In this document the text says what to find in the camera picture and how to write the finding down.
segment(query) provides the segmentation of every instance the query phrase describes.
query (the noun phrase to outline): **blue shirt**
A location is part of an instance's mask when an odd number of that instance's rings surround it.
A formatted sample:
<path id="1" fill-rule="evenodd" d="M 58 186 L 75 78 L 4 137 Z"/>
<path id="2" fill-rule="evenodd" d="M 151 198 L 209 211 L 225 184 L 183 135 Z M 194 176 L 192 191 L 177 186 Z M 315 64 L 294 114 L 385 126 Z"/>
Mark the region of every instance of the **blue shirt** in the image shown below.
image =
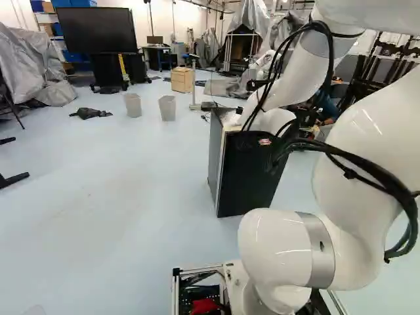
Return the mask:
<path id="1" fill-rule="evenodd" d="M 325 94 L 322 91 L 318 91 L 315 93 L 315 95 L 319 95 L 319 93 L 322 93 L 319 105 L 320 108 L 322 108 L 322 115 L 324 117 L 324 120 L 331 118 L 335 122 L 340 116 L 339 109 L 336 107 L 336 105 L 334 105 L 331 97 L 329 97 L 328 94 Z"/>

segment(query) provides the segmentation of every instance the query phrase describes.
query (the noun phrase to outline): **television screen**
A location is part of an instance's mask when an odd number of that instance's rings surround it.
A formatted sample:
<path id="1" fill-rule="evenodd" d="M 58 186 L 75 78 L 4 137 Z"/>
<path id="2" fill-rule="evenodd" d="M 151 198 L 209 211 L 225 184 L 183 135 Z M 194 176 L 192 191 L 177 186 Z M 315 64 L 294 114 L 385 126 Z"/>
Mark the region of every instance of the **television screen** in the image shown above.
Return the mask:
<path id="1" fill-rule="evenodd" d="M 135 53 L 133 16 L 127 8 L 56 8 L 71 53 Z"/>

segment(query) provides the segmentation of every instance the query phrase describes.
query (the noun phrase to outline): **wooden box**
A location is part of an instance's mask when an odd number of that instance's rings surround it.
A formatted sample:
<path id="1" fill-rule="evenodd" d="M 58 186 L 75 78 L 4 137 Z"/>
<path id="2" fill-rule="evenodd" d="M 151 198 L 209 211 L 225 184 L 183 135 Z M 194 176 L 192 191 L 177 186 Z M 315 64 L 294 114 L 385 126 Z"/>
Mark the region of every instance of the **wooden box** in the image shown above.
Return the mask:
<path id="1" fill-rule="evenodd" d="M 52 24 L 39 23 L 39 29 L 41 30 L 41 32 L 47 33 L 49 37 L 54 36 L 53 25 Z"/>
<path id="2" fill-rule="evenodd" d="M 172 91 L 188 93 L 192 92 L 192 69 L 177 67 L 171 71 Z"/>
<path id="3" fill-rule="evenodd" d="M 42 2 L 42 7 L 45 13 L 55 13 L 53 4 L 51 2 Z"/>

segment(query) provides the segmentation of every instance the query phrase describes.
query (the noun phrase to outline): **desk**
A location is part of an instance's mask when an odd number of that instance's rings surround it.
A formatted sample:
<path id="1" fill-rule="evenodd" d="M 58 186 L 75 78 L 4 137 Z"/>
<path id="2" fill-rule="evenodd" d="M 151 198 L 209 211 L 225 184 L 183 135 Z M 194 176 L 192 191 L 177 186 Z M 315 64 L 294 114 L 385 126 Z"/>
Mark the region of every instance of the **desk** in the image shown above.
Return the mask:
<path id="1" fill-rule="evenodd" d="M 172 69 L 171 48 L 163 46 L 143 46 L 144 51 L 148 52 L 149 66 L 151 70 L 159 70 L 162 72 L 162 65 L 169 64 L 169 69 Z M 164 53 L 168 51 L 169 59 L 164 59 Z"/>

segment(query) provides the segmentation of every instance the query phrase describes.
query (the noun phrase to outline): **white cup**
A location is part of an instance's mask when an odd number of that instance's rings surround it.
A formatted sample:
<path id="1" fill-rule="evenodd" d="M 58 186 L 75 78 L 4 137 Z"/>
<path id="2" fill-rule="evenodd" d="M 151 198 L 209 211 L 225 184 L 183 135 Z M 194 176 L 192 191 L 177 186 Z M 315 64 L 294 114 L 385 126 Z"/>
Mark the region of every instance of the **white cup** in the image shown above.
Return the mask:
<path id="1" fill-rule="evenodd" d="M 142 103 L 140 97 L 136 93 L 124 94 L 125 107 L 127 115 L 131 118 L 137 118 L 142 115 Z"/>
<path id="2" fill-rule="evenodd" d="M 160 114 L 163 121 L 174 121 L 177 109 L 175 96 L 165 95 L 159 99 Z"/>

